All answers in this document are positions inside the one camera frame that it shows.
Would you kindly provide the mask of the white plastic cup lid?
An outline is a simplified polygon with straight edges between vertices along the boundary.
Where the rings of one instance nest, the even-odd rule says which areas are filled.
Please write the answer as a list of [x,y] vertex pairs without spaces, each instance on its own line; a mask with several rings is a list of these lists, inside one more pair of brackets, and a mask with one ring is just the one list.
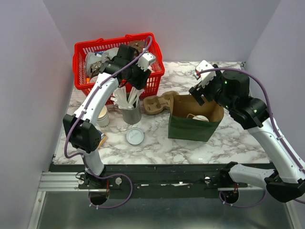
[[194,120],[209,122],[209,119],[203,115],[196,115],[193,117]]

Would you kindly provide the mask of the dark green paper bag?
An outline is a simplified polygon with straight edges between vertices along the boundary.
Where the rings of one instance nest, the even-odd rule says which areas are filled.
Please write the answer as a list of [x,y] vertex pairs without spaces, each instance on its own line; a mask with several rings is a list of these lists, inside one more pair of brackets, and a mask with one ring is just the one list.
[[[208,142],[224,117],[224,108],[216,102],[200,106],[191,95],[171,97],[168,137],[170,139]],[[196,115],[203,115],[209,122],[194,120]]]

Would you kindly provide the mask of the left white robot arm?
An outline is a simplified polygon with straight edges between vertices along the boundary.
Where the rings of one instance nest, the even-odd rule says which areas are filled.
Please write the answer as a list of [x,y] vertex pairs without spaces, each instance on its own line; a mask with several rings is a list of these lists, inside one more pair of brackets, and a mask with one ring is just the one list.
[[94,188],[102,188],[106,181],[98,152],[101,141],[101,134],[95,127],[98,116],[121,81],[143,89],[151,74],[148,67],[156,61],[147,48],[138,56],[135,56],[136,52],[131,46],[120,45],[116,56],[102,63],[97,81],[82,105],[74,114],[66,114],[63,118],[65,143],[71,143],[77,149],[76,154],[82,157],[86,172],[91,174],[89,183]]

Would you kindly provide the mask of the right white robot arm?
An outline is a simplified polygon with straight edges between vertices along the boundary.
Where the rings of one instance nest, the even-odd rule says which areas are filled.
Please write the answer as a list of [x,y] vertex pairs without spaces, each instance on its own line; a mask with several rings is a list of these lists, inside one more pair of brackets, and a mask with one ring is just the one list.
[[[280,202],[298,202],[305,193],[305,162],[277,126],[262,83],[244,70],[220,68],[207,61],[195,67],[194,76],[198,84],[189,93],[198,104],[214,101],[225,108],[256,139],[274,165],[274,169],[260,169],[230,162],[220,171],[221,187],[245,183],[265,189]],[[250,79],[261,86],[264,101],[250,96]]]

